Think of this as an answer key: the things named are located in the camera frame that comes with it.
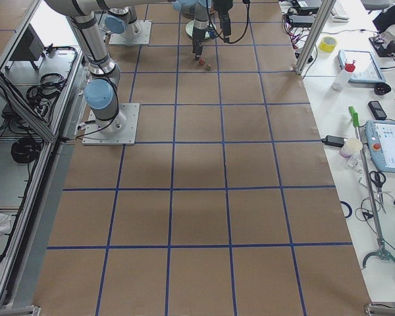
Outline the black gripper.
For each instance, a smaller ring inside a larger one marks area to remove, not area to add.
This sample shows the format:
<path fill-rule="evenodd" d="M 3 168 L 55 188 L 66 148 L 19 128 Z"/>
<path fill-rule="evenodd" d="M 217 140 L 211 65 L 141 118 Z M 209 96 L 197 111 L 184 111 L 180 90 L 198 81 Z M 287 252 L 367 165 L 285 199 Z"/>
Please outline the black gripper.
<path fill-rule="evenodd" d="M 216 0 L 215 10 L 218 13 L 223 36 L 231 35 L 231 21 L 229 10 L 233 7 L 233 0 Z"/>
<path fill-rule="evenodd" d="M 202 55 L 202 51 L 203 51 L 203 46 L 202 46 L 202 42 L 204 40 L 205 37 L 205 30 L 201 30 L 198 28 L 194 28 L 193 29 L 193 33 L 192 33 L 192 45 L 193 45 L 193 49 L 192 49 L 192 53 L 194 54 L 194 60 L 198 60 L 198 56 L 200 57 Z"/>

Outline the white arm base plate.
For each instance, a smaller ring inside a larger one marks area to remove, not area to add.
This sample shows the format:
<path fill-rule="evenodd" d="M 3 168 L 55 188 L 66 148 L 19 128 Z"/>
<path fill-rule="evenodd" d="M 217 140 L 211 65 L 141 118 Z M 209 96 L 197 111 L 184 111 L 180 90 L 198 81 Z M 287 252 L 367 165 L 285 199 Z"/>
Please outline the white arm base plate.
<path fill-rule="evenodd" d="M 140 113 L 139 103 L 121 103 L 118 116 L 109 127 L 98 120 L 97 124 L 87 125 L 86 136 L 82 138 L 84 145 L 134 145 Z"/>
<path fill-rule="evenodd" d="M 121 22 L 118 25 L 110 26 L 111 37 L 109 45 L 148 45 L 151 25 L 151 20 L 137 20 L 131 24 Z"/>

